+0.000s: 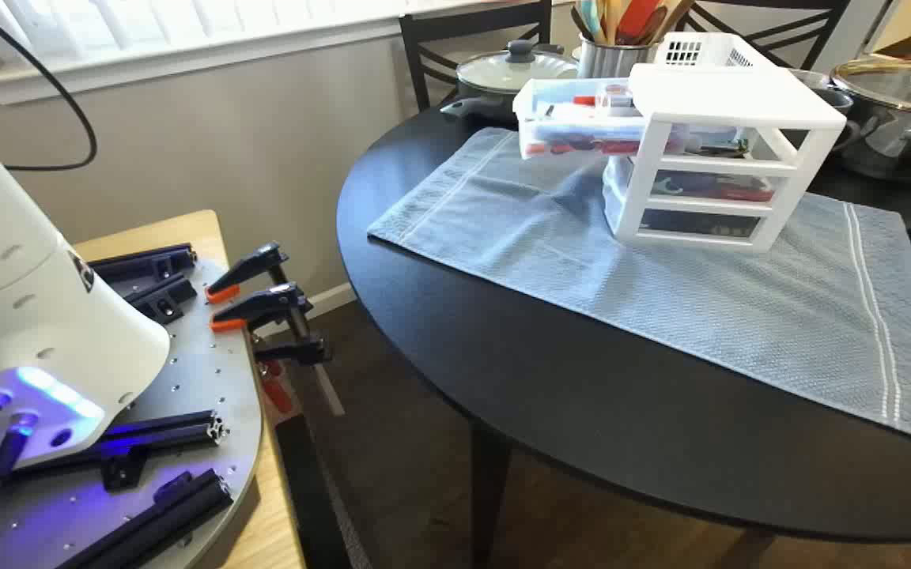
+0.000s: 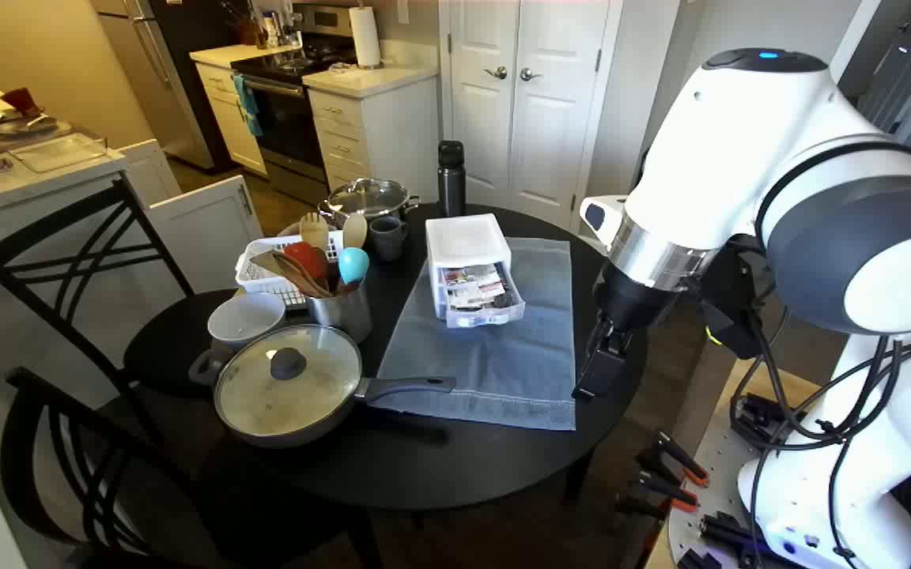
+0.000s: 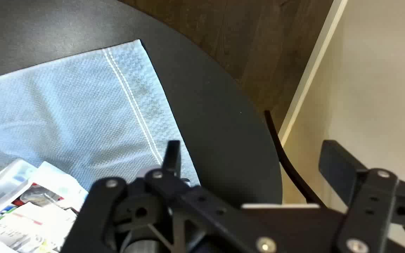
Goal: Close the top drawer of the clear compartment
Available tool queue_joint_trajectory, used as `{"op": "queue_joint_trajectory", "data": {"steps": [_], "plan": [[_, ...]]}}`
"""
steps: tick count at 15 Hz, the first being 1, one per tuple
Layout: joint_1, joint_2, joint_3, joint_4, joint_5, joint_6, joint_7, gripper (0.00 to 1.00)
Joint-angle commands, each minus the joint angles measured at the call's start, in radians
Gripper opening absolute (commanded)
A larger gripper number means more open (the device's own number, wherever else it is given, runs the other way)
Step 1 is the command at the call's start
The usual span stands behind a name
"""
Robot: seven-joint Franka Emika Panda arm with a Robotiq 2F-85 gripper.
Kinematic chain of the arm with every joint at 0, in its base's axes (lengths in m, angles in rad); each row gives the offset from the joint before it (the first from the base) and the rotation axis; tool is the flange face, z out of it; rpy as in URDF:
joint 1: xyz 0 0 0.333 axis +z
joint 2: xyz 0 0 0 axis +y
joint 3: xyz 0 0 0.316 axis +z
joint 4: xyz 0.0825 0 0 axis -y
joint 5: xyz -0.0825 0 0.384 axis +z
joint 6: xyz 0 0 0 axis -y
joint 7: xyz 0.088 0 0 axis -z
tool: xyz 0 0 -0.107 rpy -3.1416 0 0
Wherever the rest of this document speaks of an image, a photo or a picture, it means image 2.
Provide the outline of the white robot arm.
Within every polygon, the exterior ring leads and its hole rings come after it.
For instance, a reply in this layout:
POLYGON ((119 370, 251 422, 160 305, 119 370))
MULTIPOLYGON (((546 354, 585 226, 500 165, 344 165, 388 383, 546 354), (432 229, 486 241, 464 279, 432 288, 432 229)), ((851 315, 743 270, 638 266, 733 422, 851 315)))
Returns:
POLYGON ((673 292, 749 236, 785 305, 844 339, 823 399, 790 415, 736 496, 805 569, 911 569, 911 145, 878 129, 802 50, 709 56, 668 110, 638 183, 589 197, 608 247, 580 384, 604 387, 673 292))

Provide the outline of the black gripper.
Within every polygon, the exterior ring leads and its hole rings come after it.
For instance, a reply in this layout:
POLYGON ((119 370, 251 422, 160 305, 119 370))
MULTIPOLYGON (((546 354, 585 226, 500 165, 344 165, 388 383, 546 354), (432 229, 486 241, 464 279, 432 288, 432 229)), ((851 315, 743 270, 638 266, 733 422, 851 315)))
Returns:
POLYGON ((632 282, 617 266, 604 266, 594 282, 599 322, 585 339, 575 399, 600 399, 614 383, 614 357, 622 361, 632 334, 652 327, 673 303, 673 291, 632 282))

